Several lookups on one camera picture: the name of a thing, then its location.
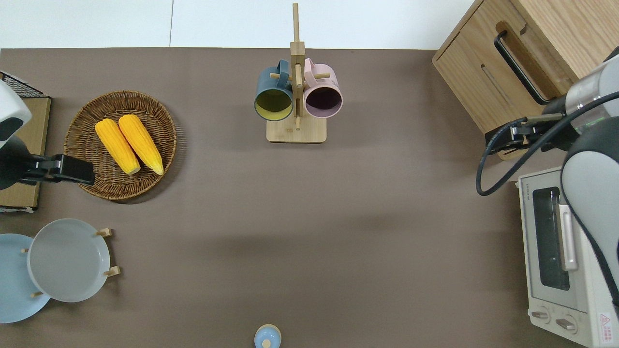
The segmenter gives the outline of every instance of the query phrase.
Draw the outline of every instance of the brown tabletop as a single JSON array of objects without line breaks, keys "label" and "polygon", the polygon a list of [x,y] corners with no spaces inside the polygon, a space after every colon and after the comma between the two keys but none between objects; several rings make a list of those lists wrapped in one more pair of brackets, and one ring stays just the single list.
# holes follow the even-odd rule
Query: brown tabletop
[{"label": "brown tabletop", "polygon": [[[529,322],[517,190],[477,196],[483,137],[433,54],[308,50],[344,106],[325,143],[272,144],[255,83],[289,50],[2,50],[1,70],[53,97],[48,155],[84,104],[120,89],[161,101],[179,141],[129,204],[45,184],[38,211],[0,215],[0,233],[31,237],[64,217],[111,227],[123,270],[1,325],[0,346],[251,347],[265,323],[291,348],[578,346]],[[491,160],[486,187],[508,165]]]}]

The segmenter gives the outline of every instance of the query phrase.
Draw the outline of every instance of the corn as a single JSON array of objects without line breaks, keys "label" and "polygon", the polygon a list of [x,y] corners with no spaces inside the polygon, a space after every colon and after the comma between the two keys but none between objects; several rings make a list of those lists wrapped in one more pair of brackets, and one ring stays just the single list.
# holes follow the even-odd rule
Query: corn
[{"label": "corn", "polygon": [[120,129],[110,118],[105,118],[95,125],[95,131],[110,155],[126,174],[132,175],[140,170],[140,164],[129,147]]},{"label": "corn", "polygon": [[124,115],[118,120],[118,125],[142,162],[155,173],[163,175],[161,155],[140,119],[136,115]]}]

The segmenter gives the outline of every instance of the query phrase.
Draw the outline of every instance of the wooden mug tree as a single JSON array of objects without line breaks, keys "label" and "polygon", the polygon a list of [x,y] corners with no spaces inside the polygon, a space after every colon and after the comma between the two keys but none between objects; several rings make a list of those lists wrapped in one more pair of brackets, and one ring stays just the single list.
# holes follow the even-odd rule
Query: wooden mug tree
[{"label": "wooden mug tree", "polygon": [[[266,121],[267,140],[271,142],[320,143],[327,140],[327,119],[310,115],[303,104],[305,84],[305,42],[299,39],[299,5],[292,4],[295,41],[290,43],[290,80],[292,82],[292,115],[281,121]],[[329,74],[316,75],[317,79]]]}]

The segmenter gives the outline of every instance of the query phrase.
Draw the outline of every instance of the oven handle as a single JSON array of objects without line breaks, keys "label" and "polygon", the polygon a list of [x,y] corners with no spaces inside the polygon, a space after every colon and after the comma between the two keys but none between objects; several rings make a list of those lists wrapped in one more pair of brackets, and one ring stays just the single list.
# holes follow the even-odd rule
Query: oven handle
[{"label": "oven handle", "polygon": [[572,212],[566,204],[559,204],[559,247],[561,249],[561,267],[564,271],[578,269],[576,247],[574,245],[574,226]]}]

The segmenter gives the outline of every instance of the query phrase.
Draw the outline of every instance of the wicker basket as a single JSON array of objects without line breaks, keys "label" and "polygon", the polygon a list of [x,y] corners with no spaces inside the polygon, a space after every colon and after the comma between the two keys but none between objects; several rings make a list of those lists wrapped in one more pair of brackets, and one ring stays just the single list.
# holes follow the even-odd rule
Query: wicker basket
[{"label": "wicker basket", "polygon": [[95,132],[104,118],[118,122],[121,116],[137,115],[150,133],[163,160],[163,175],[176,152],[176,127],[165,107],[153,97],[130,90],[120,90],[97,97],[77,113],[64,140],[65,154],[94,164],[95,184],[79,186],[93,196],[117,201],[145,193],[163,175],[157,175],[140,161],[140,171],[125,174],[114,161]]}]

